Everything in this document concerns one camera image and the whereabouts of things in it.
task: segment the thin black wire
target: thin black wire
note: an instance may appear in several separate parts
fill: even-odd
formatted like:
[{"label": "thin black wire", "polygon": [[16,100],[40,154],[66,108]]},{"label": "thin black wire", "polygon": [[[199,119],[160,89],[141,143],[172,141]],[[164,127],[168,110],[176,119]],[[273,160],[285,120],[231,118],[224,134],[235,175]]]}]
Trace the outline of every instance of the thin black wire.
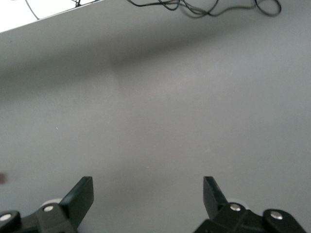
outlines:
[{"label": "thin black wire", "polygon": [[[191,13],[193,13],[196,17],[204,17],[204,16],[211,16],[211,17],[218,17],[220,15],[222,15],[223,13],[227,12],[227,11],[231,11],[231,10],[252,10],[257,8],[262,14],[269,16],[269,17],[276,17],[278,16],[281,11],[282,11],[282,7],[281,4],[279,2],[279,0],[272,0],[278,7],[278,11],[276,13],[269,13],[265,10],[263,10],[259,4],[262,3],[265,0],[262,0],[258,3],[258,0],[254,0],[254,5],[252,6],[243,6],[243,5],[238,5],[238,6],[232,6],[232,7],[228,7],[218,13],[212,13],[212,11],[216,8],[216,6],[219,3],[219,0],[216,0],[214,5],[208,9],[208,10],[204,10],[202,8],[193,6],[189,3],[187,3],[186,0],[167,0],[167,1],[161,1],[158,0],[158,2],[152,2],[152,3],[147,3],[147,4],[136,4],[134,3],[132,0],[127,0],[129,3],[133,4],[134,6],[138,6],[138,7],[144,7],[144,6],[154,6],[154,5],[162,5],[164,7],[166,7],[169,10],[176,10],[179,6],[183,6],[186,7]],[[176,6],[174,8],[169,8],[168,5],[172,5],[175,4]]]},{"label": "thin black wire", "polygon": [[36,19],[39,19],[38,16],[37,16],[37,15],[34,13],[34,11],[32,10],[31,6],[29,5],[28,0],[25,0],[25,2],[26,2],[26,4],[27,4],[29,10],[31,11],[31,13],[34,15],[34,17],[35,17]]}]

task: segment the screw head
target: screw head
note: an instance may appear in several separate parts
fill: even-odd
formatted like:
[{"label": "screw head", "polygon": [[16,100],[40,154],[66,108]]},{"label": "screw head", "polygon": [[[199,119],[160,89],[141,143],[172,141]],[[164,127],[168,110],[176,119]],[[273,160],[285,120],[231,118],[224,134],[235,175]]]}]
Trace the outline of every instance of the screw head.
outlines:
[{"label": "screw head", "polygon": [[1,221],[1,222],[6,221],[6,220],[8,220],[10,217],[12,217],[11,214],[2,215],[2,216],[0,217],[0,221]]},{"label": "screw head", "polygon": [[283,219],[283,215],[277,211],[271,211],[270,213],[271,217],[277,219],[277,220],[282,220]]},{"label": "screw head", "polygon": [[49,212],[49,211],[51,211],[53,208],[54,208],[53,206],[49,205],[49,206],[45,207],[43,210],[44,210],[44,212]]},{"label": "screw head", "polygon": [[233,211],[240,211],[241,210],[241,207],[238,205],[238,204],[231,204],[230,205],[230,209],[233,210]]}]

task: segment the gray tabletop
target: gray tabletop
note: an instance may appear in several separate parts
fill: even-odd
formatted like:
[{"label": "gray tabletop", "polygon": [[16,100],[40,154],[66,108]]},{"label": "gray tabletop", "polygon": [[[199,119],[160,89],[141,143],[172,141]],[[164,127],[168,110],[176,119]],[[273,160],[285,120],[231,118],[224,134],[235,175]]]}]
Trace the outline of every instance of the gray tabletop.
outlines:
[{"label": "gray tabletop", "polygon": [[105,0],[0,33],[1,210],[93,176],[82,233],[189,233],[203,176],[311,229],[311,6],[191,19]]}]

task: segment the tangled cable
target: tangled cable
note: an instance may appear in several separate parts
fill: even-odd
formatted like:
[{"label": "tangled cable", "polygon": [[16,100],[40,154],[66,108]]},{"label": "tangled cable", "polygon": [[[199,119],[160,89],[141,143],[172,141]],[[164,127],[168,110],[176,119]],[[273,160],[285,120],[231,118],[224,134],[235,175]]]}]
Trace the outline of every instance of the tangled cable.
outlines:
[{"label": "tangled cable", "polygon": [[269,13],[269,12],[263,10],[259,6],[259,4],[265,0],[261,0],[261,1],[254,0],[254,5],[252,5],[252,6],[243,6],[243,5],[231,6],[231,7],[228,7],[228,8],[226,8],[226,9],[224,9],[218,13],[212,13],[212,12],[214,11],[216,6],[218,5],[219,0],[216,0],[214,5],[211,8],[209,8],[208,10],[204,10],[202,8],[193,6],[189,3],[187,3],[186,0],[166,0],[166,1],[158,0],[158,2],[152,2],[152,3],[147,3],[147,4],[136,4],[132,0],[127,0],[127,1],[131,4],[133,4],[134,6],[138,6],[138,7],[162,5],[170,11],[175,11],[180,6],[183,6],[183,7],[186,7],[193,14],[193,17],[204,17],[204,16],[217,17],[217,16],[220,16],[223,13],[230,11],[230,10],[239,10],[239,9],[240,10],[251,10],[251,9],[255,9],[255,8],[257,8],[261,13],[263,13],[266,16],[275,17],[275,16],[278,16],[282,11],[282,6],[278,0],[271,0],[271,1],[275,2],[277,5],[278,10],[276,13]]}]

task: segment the bolt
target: bolt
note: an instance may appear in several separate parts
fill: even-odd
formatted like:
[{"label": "bolt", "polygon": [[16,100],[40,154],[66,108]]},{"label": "bolt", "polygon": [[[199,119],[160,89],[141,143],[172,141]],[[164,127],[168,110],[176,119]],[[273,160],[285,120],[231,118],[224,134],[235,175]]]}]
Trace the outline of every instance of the bolt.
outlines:
[{"label": "bolt", "polygon": [[231,204],[230,205],[230,209],[233,210],[233,211],[240,211],[241,210],[241,207],[238,205],[238,204]]},{"label": "bolt", "polygon": [[12,217],[11,214],[2,215],[2,216],[0,217],[0,221],[3,222],[3,221],[5,221],[5,220],[8,220],[10,217]]},{"label": "bolt", "polygon": [[277,211],[271,211],[270,213],[271,217],[277,219],[277,220],[282,220],[283,219],[283,215]]},{"label": "bolt", "polygon": [[49,205],[49,206],[45,207],[43,210],[44,210],[44,212],[49,212],[49,211],[51,211],[53,208],[54,208],[53,206]]}]

